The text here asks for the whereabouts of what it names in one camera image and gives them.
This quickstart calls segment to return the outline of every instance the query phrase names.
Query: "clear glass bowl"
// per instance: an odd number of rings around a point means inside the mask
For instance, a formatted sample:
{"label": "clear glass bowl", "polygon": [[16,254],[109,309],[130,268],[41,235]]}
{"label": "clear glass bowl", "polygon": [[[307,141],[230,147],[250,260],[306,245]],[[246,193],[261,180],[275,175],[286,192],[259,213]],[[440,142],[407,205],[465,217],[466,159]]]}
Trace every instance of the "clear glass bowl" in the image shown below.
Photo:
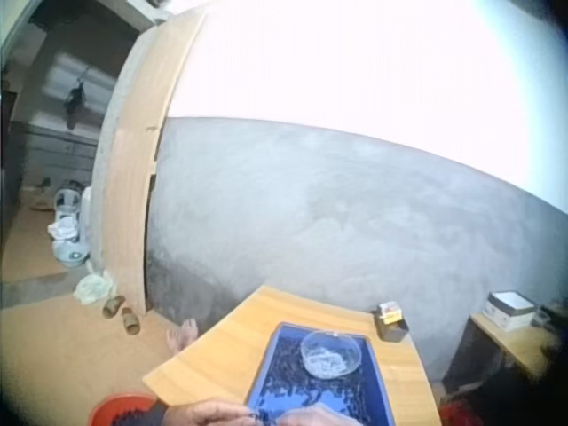
{"label": "clear glass bowl", "polygon": [[361,349],[348,335],[314,331],[300,344],[304,367],[319,379],[348,375],[361,364]]}

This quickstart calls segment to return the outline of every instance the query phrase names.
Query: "bare foot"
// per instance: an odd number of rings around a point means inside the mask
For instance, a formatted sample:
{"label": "bare foot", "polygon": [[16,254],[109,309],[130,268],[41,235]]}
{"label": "bare foot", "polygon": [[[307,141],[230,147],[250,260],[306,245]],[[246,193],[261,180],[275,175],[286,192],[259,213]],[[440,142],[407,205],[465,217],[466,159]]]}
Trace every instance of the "bare foot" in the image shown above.
{"label": "bare foot", "polygon": [[197,323],[193,318],[184,321],[179,331],[167,330],[166,342],[168,344],[168,348],[170,348],[171,354],[177,355],[180,353],[187,346],[195,342],[198,335],[199,328],[197,328]]}

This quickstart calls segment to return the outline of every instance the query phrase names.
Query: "tiled floor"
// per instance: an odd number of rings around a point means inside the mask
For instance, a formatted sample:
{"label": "tiled floor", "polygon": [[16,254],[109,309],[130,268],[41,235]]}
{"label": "tiled floor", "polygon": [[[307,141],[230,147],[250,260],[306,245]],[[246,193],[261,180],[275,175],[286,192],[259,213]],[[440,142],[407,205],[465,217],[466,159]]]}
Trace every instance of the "tiled floor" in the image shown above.
{"label": "tiled floor", "polygon": [[3,283],[54,275],[67,270],[51,252],[47,225],[53,220],[53,211],[20,207],[4,247]]}
{"label": "tiled floor", "polygon": [[101,307],[67,295],[2,310],[2,393],[32,424],[82,426],[110,394],[149,393],[141,379],[170,357],[171,324],[149,312],[142,331],[126,335]]}

